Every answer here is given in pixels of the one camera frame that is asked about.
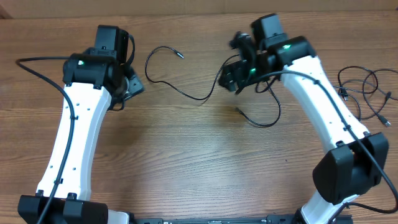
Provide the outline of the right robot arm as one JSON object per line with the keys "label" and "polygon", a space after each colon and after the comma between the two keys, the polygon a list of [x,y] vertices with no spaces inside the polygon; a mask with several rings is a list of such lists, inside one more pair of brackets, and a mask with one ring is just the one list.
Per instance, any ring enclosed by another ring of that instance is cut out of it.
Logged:
{"label": "right robot arm", "polygon": [[312,172],[316,191],[293,215],[269,215],[268,223],[351,223],[344,208],[386,178],[389,143],[371,134],[342,102],[322,63],[303,36],[289,38],[277,14],[260,17],[252,32],[237,32],[230,47],[240,59],[223,68],[218,83],[234,93],[250,85],[280,81],[301,104],[323,145]]}

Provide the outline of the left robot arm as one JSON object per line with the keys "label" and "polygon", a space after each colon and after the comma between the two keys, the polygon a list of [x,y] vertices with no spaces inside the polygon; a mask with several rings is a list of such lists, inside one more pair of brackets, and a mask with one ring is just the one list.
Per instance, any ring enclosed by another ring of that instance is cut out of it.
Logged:
{"label": "left robot arm", "polygon": [[17,211],[27,223],[134,223],[130,212],[92,202],[91,170],[108,111],[121,111],[144,86],[132,68],[134,38],[100,25],[95,44],[63,59],[63,109],[52,155],[34,195],[22,195]]}

